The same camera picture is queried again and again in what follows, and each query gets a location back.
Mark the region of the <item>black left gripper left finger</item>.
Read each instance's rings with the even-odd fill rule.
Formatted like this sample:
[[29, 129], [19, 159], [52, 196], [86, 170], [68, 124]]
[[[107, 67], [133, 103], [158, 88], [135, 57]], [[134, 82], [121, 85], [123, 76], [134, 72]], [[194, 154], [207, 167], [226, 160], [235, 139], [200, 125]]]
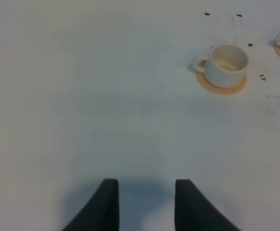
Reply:
[[119, 182], [105, 179], [65, 231], [118, 231]]

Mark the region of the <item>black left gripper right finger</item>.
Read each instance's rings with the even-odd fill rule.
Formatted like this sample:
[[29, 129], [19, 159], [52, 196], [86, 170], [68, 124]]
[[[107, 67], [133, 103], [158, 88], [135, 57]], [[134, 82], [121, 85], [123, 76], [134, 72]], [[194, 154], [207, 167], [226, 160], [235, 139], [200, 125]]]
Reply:
[[232, 224], [187, 179], [175, 182], [174, 225], [176, 231], [237, 231]]

